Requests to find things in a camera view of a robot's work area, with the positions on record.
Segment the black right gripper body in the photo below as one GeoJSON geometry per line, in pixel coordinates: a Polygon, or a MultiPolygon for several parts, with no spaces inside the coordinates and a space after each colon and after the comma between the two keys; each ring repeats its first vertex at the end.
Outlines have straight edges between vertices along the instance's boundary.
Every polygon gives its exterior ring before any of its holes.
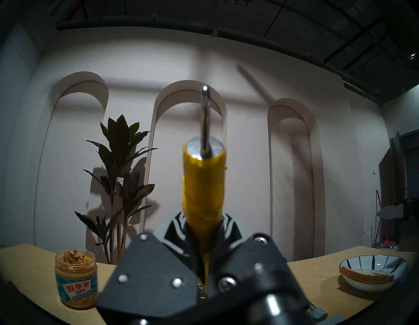
{"type": "Polygon", "coordinates": [[[410,220],[419,223],[419,198],[403,200],[403,221],[410,220]]]}

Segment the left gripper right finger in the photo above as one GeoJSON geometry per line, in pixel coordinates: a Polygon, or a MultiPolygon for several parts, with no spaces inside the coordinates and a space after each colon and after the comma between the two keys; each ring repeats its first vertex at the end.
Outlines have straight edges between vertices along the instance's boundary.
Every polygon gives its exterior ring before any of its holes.
{"type": "Polygon", "coordinates": [[[208,262],[208,302],[244,315],[306,314],[309,301],[273,239],[240,226],[222,213],[208,262]]]}

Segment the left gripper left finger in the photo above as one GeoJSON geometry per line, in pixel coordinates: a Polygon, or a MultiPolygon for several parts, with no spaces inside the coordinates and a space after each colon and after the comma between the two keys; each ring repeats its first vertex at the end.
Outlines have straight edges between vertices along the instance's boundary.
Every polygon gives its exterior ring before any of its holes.
{"type": "Polygon", "coordinates": [[[182,211],[137,235],[99,295],[101,315],[175,315],[199,304],[201,257],[182,211]]]}

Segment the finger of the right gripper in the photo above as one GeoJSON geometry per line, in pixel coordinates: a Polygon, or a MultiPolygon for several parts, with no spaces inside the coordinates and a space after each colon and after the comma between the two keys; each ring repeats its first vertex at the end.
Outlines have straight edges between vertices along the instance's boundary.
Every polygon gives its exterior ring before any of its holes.
{"type": "Polygon", "coordinates": [[[381,219],[402,219],[404,217],[404,204],[389,205],[376,213],[381,219]]]}

